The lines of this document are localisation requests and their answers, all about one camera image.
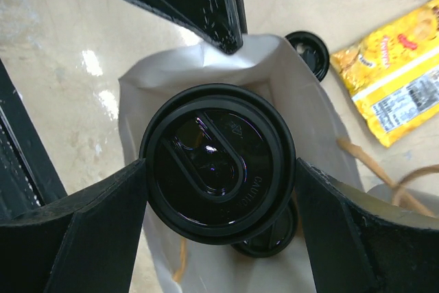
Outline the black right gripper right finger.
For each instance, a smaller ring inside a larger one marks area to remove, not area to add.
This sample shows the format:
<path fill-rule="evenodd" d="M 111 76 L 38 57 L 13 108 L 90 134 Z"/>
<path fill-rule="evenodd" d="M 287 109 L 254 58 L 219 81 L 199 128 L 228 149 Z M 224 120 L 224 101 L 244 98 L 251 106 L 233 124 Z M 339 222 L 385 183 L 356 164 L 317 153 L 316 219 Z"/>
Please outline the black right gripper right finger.
<path fill-rule="evenodd" d="M 317 292 L 437 292 L 438 219 L 298 159 L 299 214 Z"/>

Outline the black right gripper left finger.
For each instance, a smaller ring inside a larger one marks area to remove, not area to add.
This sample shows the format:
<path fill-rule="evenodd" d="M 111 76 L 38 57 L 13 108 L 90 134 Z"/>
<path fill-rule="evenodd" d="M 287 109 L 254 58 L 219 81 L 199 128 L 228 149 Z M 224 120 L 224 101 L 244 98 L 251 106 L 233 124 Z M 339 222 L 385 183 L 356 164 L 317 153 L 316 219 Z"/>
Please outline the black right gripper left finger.
<path fill-rule="evenodd" d="M 147 204 L 145 161 L 1 223 L 2 292 L 128 292 Z"/>

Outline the brown paper bag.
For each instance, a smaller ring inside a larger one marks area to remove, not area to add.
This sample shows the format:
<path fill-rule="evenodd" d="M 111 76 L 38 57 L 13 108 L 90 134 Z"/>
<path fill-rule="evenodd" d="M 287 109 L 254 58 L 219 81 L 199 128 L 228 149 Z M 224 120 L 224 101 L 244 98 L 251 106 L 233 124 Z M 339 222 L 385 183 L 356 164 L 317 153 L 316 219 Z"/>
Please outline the brown paper bag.
<path fill-rule="evenodd" d="M 194 86 L 226 83 L 260 95 L 285 120 L 302 159 L 336 180 L 366 191 L 355 159 L 337 139 L 347 130 L 319 81 L 289 43 L 278 36 L 246 36 L 228 56 L 208 43 L 163 51 L 137 62 L 119 81 L 119 133 L 127 163 L 140 159 L 143 133 L 171 97 Z M 201 244 L 166 226 L 147 206 L 144 232 L 162 292 L 317 292 L 294 188 L 298 228 L 279 254 L 251 258 L 231 245 Z"/>

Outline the black plastic cup lid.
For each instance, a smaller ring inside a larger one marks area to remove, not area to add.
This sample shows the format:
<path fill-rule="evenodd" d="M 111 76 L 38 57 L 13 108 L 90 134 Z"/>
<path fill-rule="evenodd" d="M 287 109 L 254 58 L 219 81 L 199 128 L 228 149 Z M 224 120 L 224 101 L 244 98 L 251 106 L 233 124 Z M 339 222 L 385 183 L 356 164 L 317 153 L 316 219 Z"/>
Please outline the black plastic cup lid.
<path fill-rule="evenodd" d="M 281 114 L 233 84 L 191 87 L 150 119 L 139 156 L 149 204 L 171 230 L 236 244 L 275 223 L 294 188 L 296 150 Z"/>

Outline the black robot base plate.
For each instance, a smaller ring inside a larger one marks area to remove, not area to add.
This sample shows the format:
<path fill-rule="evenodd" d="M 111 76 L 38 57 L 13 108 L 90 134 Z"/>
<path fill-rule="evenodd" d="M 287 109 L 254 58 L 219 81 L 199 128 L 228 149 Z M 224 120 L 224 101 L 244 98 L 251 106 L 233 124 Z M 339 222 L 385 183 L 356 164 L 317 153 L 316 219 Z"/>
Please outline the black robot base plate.
<path fill-rule="evenodd" d="M 66 196 L 19 92 L 1 65 L 1 221 Z"/>

